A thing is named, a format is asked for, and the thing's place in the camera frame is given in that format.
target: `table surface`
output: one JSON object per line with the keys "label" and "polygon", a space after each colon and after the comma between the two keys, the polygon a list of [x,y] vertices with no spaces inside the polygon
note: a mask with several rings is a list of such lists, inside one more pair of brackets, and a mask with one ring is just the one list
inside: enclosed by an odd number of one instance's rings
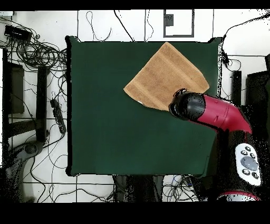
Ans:
{"label": "table surface", "polygon": [[[147,108],[123,91],[163,42],[70,40],[72,174],[202,175],[215,131]],[[217,94],[220,40],[171,42],[204,74],[211,96]]]}

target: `control buttons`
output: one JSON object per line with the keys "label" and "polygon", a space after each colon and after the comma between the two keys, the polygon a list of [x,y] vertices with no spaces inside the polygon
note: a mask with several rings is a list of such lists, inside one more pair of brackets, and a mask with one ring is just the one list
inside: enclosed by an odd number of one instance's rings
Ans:
{"label": "control buttons", "polygon": [[247,151],[242,150],[242,151],[241,151],[241,154],[242,154],[242,155],[247,155]]}
{"label": "control buttons", "polygon": [[251,158],[255,158],[255,155],[253,153],[250,153]]}
{"label": "control buttons", "polygon": [[255,179],[258,179],[258,178],[259,178],[259,176],[258,176],[257,173],[255,173],[255,172],[252,173],[252,176],[253,176]]}
{"label": "control buttons", "polygon": [[250,175],[250,172],[249,172],[249,170],[247,170],[247,169],[243,169],[242,170],[242,173],[244,173],[245,175]]}
{"label": "control buttons", "polygon": [[241,159],[241,164],[251,171],[256,171],[258,169],[258,163],[256,162],[256,160],[249,156],[244,156]]}
{"label": "control buttons", "polygon": [[248,146],[245,147],[245,150],[247,150],[249,152],[251,151],[251,149]]}

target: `floor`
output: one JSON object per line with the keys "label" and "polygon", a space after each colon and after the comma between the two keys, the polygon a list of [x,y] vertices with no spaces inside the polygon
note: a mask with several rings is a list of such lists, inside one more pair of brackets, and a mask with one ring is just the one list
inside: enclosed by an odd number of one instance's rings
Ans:
{"label": "floor", "polygon": [[[167,10],[167,14],[174,14],[178,20],[174,21],[174,26],[179,23],[180,27],[184,25],[179,21],[184,21],[181,15],[181,10]],[[144,37],[144,10],[131,11],[116,11],[116,14],[125,25],[129,34],[135,41],[200,41],[207,42],[212,37],[222,37],[226,31],[244,21],[256,18],[265,14],[264,10],[195,10],[195,35],[194,38],[163,38],[163,10],[146,10],[146,30]],[[40,35],[39,41],[49,42],[58,46],[60,50],[66,48],[65,36],[74,35],[81,41],[96,41],[103,40],[108,34],[107,41],[130,41],[130,37],[124,31],[123,27],[115,17],[113,10],[110,11],[29,11],[29,12],[15,12],[12,17],[14,22],[32,28]],[[95,32],[93,35],[90,23]],[[229,55],[230,59],[236,59],[241,62],[242,71],[242,104],[245,101],[245,79],[247,74],[260,72],[266,70],[264,56],[270,53],[270,24],[269,20],[253,21],[228,31],[224,42],[224,50]],[[230,69],[238,69],[240,64],[233,60]],[[221,91],[222,97],[227,97],[230,94],[230,75],[231,72],[222,67],[223,79]],[[36,95],[31,89],[36,92],[37,78],[35,73],[25,72],[25,92],[24,100],[27,104],[33,117],[35,117]],[[59,91],[57,79],[53,79],[52,74],[48,76],[48,83],[50,86],[47,89],[47,96],[52,98],[54,92]],[[66,118],[66,102],[64,97],[60,98],[62,104],[63,117]],[[24,114],[13,115],[10,122],[17,122],[29,119],[27,110]],[[52,114],[50,103],[47,103],[47,128],[51,127],[50,142],[56,141],[61,137],[58,126],[54,125],[55,120]],[[22,135],[17,135],[9,139],[9,144],[19,145],[30,136],[34,135],[35,131],[28,132]],[[53,168],[53,163],[47,157],[48,152],[51,160],[55,162],[59,168]],[[46,189],[40,202],[52,202],[49,195],[50,186],[53,184],[53,198],[61,193],[73,192],[66,195],[61,195],[56,202],[91,202],[96,197],[87,195],[84,191],[76,189],[84,189],[87,192],[98,195],[100,197],[108,196],[113,190],[113,179],[110,175],[79,175],[77,177],[67,176],[65,167],[67,166],[67,135],[59,141],[56,145],[52,145],[42,151],[36,157],[35,165],[33,167],[33,175],[40,181],[46,183]],[[44,186],[36,182],[31,175],[30,167],[33,164],[33,159],[30,159],[24,169],[24,190],[29,197],[35,197],[35,201],[43,192]],[[173,181],[173,175],[165,177],[164,184]]]}

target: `black power strip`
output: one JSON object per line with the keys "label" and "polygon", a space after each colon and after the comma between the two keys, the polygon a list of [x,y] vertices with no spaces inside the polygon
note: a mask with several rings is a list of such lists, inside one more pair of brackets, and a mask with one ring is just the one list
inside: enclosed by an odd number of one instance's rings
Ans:
{"label": "black power strip", "polygon": [[59,126],[59,131],[61,134],[65,134],[66,133],[66,126],[64,123],[64,119],[62,116],[60,106],[55,99],[50,100],[50,103],[51,103],[51,106],[53,108],[53,116],[55,117],[56,122]]}
{"label": "black power strip", "polygon": [[5,36],[9,36],[16,40],[30,42],[32,33],[13,26],[6,25]]}

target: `black stand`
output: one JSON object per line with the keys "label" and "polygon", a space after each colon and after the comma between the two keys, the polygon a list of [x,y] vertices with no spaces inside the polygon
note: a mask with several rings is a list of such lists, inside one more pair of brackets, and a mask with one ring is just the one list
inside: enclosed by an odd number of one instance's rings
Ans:
{"label": "black stand", "polygon": [[162,201],[163,178],[152,175],[113,176],[113,198],[120,202]]}
{"label": "black stand", "polygon": [[[4,100],[10,92],[10,71],[6,63],[3,66],[3,108],[8,109],[10,102]],[[45,143],[49,132],[46,130],[46,103],[47,103],[47,75],[50,71],[46,67],[39,67],[37,73],[37,95],[36,95],[36,119],[24,122],[16,122],[8,125],[8,137],[36,130],[36,141],[31,141],[8,150],[3,147],[3,168],[4,187],[2,201],[25,202],[23,197],[23,170],[27,160],[39,154]]]}

